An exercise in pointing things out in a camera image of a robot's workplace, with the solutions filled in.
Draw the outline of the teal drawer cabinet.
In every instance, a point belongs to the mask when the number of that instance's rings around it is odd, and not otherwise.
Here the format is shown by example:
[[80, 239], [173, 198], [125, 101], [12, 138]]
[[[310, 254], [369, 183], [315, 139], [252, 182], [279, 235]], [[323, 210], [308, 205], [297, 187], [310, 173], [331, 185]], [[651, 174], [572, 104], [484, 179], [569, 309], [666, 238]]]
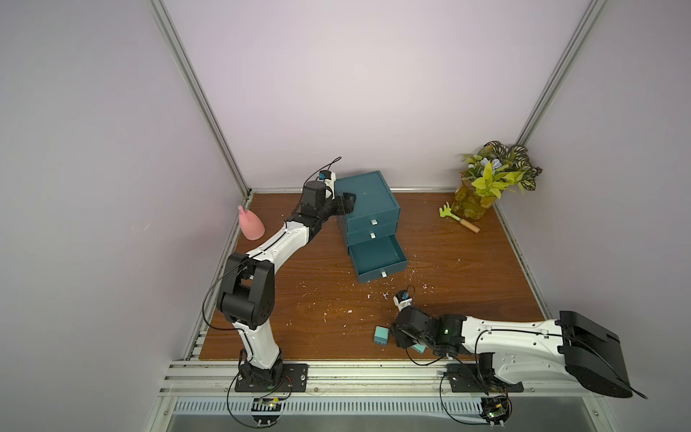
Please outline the teal drawer cabinet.
[[338, 179], [338, 194], [354, 194], [354, 210], [338, 217], [360, 284], [405, 270], [408, 259], [396, 234], [401, 207], [379, 171]]

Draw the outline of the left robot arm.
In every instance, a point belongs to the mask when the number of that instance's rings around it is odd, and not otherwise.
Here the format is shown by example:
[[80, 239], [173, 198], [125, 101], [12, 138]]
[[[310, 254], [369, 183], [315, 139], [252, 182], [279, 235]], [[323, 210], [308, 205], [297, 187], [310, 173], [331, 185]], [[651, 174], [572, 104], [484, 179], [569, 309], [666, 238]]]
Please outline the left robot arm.
[[281, 349], [270, 326], [276, 273], [331, 217], [350, 214], [355, 206], [356, 194], [338, 193], [333, 180], [311, 180], [275, 235], [246, 254], [228, 257], [216, 305], [239, 333], [245, 351], [239, 372], [249, 383], [276, 387], [284, 377]]

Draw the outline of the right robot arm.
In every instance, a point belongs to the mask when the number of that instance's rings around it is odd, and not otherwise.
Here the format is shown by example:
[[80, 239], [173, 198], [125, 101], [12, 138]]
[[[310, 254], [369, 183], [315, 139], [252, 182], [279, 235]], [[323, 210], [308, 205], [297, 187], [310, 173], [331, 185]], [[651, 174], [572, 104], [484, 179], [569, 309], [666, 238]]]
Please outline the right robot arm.
[[422, 345], [439, 357], [472, 356], [483, 387], [577, 382], [603, 396], [637, 394], [619, 336], [575, 311], [560, 311], [555, 320], [509, 322], [460, 314], [435, 318], [408, 305], [390, 331], [402, 349]]

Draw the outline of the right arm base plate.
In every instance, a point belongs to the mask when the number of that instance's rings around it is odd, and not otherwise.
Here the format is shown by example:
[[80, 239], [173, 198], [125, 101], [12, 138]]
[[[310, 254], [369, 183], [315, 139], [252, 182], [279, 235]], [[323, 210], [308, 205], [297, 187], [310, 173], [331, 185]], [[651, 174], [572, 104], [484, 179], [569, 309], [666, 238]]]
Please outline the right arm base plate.
[[452, 363], [446, 366], [446, 377], [450, 379], [452, 392], [523, 392], [523, 383], [510, 384], [501, 381], [486, 370], [480, 371], [476, 364]]

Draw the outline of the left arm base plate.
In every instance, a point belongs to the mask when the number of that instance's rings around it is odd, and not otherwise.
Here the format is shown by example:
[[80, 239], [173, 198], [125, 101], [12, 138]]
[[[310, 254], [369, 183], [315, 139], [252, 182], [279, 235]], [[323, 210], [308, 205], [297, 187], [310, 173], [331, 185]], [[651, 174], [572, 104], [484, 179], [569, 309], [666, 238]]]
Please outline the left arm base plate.
[[235, 392], [306, 392], [309, 366], [279, 361], [270, 369], [242, 364], [234, 384]]

